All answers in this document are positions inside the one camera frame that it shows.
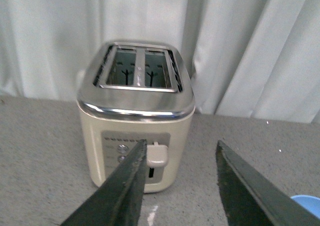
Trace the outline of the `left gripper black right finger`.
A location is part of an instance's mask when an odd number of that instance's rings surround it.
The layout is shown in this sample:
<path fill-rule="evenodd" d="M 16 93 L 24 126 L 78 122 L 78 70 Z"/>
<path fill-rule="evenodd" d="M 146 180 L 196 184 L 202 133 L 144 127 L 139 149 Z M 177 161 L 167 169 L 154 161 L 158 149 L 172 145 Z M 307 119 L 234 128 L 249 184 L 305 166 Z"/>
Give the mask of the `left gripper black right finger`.
<path fill-rule="evenodd" d="M 319 218 L 280 191 L 219 140 L 216 147 L 221 202 L 230 226 L 318 226 Z"/>

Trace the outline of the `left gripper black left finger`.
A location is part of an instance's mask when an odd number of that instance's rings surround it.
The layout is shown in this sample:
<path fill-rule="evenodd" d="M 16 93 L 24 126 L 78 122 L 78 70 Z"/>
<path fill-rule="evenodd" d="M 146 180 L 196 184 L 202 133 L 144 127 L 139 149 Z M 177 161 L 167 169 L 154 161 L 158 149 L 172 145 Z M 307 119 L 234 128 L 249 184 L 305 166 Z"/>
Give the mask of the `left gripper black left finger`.
<path fill-rule="evenodd" d="M 63 226 L 136 226 L 147 171 L 147 142 L 139 140 L 106 181 Z"/>

